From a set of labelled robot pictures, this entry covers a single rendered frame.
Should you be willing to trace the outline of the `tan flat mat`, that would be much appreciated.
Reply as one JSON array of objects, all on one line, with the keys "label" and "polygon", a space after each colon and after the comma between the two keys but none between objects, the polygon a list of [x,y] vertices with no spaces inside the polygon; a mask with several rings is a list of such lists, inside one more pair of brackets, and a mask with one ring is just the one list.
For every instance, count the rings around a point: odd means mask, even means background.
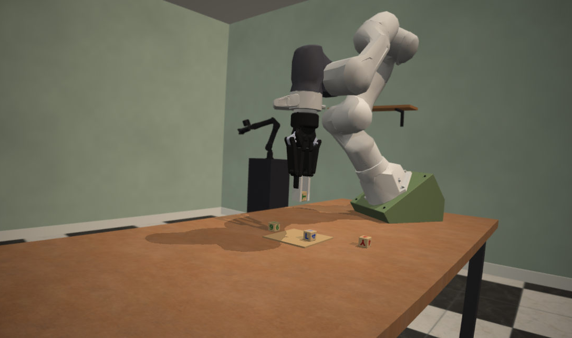
[{"label": "tan flat mat", "polygon": [[283,232],[278,232],[278,233],[263,236],[263,238],[266,238],[266,239],[282,242],[282,243],[285,243],[287,245],[293,245],[293,246],[301,247],[303,249],[306,249],[307,247],[310,247],[313,245],[318,245],[321,242],[325,242],[325,241],[334,239],[334,237],[321,235],[321,234],[317,234],[316,240],[314,240],[314,241],[303,240],[303,237],[304,237],[304,231],[298,230],[298,229],[290,229],[290,230],[286,230]]}]

